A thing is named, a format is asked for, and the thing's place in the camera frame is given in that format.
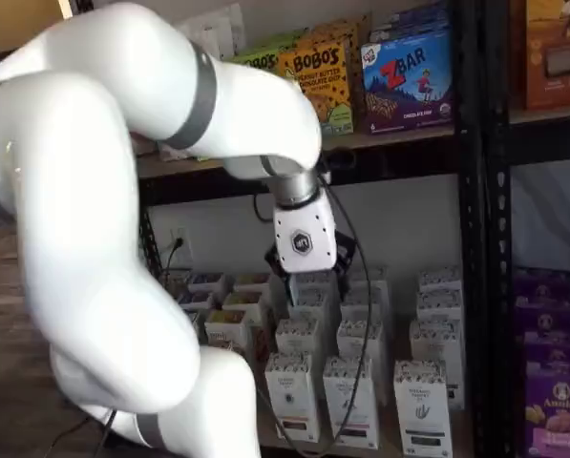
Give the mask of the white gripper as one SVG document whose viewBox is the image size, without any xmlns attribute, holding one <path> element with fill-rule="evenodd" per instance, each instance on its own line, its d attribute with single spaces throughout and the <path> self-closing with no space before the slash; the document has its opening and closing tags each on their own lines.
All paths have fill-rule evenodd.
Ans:
<svg viewBox="0 0 570 458">
<path fill-rule="evenodd" d="M 326 271 L 333 268 L 338 294 L 349 291 L 348 271 L 357 249 L 356 239 L 335 233 L 335 221 L 327 193 L 295 209 L 276 206 L 273 213 L 276 244 L 264 254 L 271 271 L 283 283 L 288 304 L 297 305 L 294 273 Z"/>
</svg>

